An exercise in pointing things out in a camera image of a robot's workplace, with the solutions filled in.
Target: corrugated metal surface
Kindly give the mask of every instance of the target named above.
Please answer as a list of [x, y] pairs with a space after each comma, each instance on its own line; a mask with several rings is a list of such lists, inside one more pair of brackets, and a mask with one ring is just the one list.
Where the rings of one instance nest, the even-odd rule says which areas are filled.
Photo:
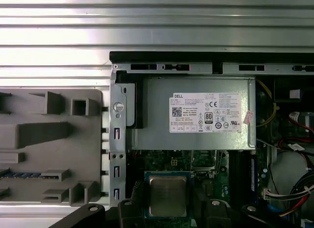
[[313, 2], [0, 0], [0, 77], [107, 78], [113, 50], [312, 52]]

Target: yellow wire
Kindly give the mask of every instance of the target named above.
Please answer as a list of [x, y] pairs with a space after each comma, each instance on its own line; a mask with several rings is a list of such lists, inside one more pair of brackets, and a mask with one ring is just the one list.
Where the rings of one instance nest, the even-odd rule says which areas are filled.
[[[271, 91], [268, 89], [268, 87], [262, 81], [260, 81], [260, 80], [256, 80], [256, 81], [263, 87], [263, 89], [266, 91], [266, 93], [268, 94], [270, 99], [272, 99], [272, 94], [271, 94]], [[276, 111], [277, 111], [277, 105], [276, 105], [276, 103], [273, 103], [273, 112], [270, 115], [270, 117], [265, 122], [263, 122], [260, 125], [257, 125], [256, 127], [265, 126], [268, 123], [270, 123], [274, 119], [274, 117], [276, 116]]]
[[292, 210], [292, 211], [289, 211], [289, 212], [286, 212], [286, 213], [284, 213], [284, 214], [280, 214], [279, 216], [280, 216], [280, 217], [284, 217], [284, 216], [290, 214], [291, 212], [294, 212], [296, 209], [294, 209], [294, 210]]

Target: metal bracket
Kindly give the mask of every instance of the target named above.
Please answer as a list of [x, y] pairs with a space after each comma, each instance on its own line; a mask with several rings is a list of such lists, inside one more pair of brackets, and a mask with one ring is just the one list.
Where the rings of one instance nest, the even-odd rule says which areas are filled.
[[116, 73], [112, 72], [110, 83], [110, 126], [109, 126], [109, 202], [117, 206], [125, 199], [126, 186], [126, 125], [127, 96], [124, 86], [115, 83]]

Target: white connector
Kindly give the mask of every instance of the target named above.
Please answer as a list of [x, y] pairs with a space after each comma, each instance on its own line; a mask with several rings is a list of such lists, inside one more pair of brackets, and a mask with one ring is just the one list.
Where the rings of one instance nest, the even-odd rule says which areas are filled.
[[269, 191], [269, 192], [270, 192], [270, 189], [268, 189], [268, 188], [263, 188], [263, 192], [262, 192], [263, 200], [270, 200], [270, 197], [267, 196], [266, 191]]

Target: sticker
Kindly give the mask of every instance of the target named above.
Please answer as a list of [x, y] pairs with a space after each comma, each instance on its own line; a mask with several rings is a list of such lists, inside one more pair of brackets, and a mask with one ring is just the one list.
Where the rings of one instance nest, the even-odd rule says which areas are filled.
[[241, 132], [239, 93], [174, 93], [170, 133]]
[[249, 125], [253, 119], [253, 115], [254, 115], [254, 113], [252, 111], [248, 110], [246, 112], [245, 119], [244, 119], [243, 123], [246, 125]]
[[302, 146], [298, 145], [297, 143], [295, 144], [288, 144], [288, 146], [290, 148], [292, 148], [294, 151], [302, 151], [302, 150], [305, 150], [305, 148], [303, 148]]
[[300, 99], [301, 98], [301, 90], [300, 89], [292, 89], [289, 93], [290, 99]]
[[289, 114], [289, 117], [290, 117], [292, 120], [298, 122], [299, 115], [300, 115], [299, 112], [292, 112], [292, 113]]

